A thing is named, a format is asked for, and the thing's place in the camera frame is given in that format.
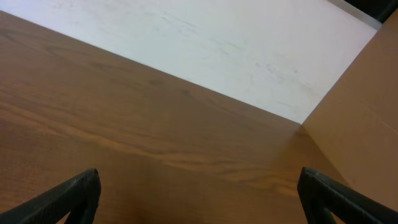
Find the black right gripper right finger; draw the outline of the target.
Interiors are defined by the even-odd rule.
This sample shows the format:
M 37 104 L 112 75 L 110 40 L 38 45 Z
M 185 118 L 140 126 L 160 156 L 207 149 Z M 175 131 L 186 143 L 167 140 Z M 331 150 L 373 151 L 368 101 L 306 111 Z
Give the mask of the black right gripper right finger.
M 397 223 L 397 212 L 321 172 L 303 167 L 297 184 L 308 223 Z

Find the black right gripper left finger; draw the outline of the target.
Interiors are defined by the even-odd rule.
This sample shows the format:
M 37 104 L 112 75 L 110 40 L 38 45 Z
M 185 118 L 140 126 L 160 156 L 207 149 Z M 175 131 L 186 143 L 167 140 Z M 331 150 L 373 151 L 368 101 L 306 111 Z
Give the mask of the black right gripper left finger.
M 92 224 L 99 205 L 101 182 L 96 169 L 88 169 L 39 196 L 1 214 L 1 223 Z

